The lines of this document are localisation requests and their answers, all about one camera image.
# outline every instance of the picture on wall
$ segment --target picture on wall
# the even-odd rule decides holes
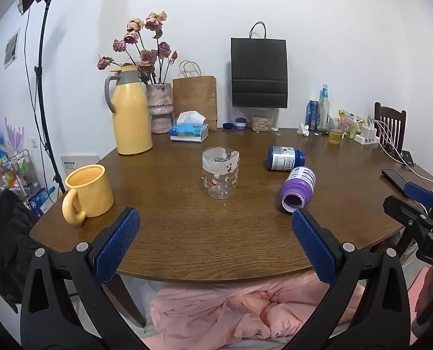
[[[17,59],[17,46],[20,29],[9,39],[6,45],[6,54],[4,57],[4,67],[7,68],[12,62]]]

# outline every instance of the pink blanket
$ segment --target pink blanket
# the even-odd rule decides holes
[[[293,335],[327,290],[314,271],[244,284],[165,287],[150,302],[159,334],[143,340],[151,350],[216,350],[254,335]],[[340,324],[351,320],[363,290],[356,287]]]

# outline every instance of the tissue box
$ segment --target tissue box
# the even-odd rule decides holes
[[[171,141],[203,142],[208,136],[208,124],[177,124],[169,129]]]

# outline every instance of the glass cup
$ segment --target glass cup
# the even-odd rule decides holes
[[[333,145],[339,145],[343,138],[344,125],[337,118],[328,120],[328,141]]]
[[[210,147],[202,153],[203,185],[214,199],[230,197],[237,183],[239,152],[226,147]]]

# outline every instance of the yellow liquid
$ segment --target yellow liquid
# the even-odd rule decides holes
[[[339,145],[341,142],[341,138],[343,136],[343,131],[332,130],[328,132],[328,141],[333,143],[334,145]]]

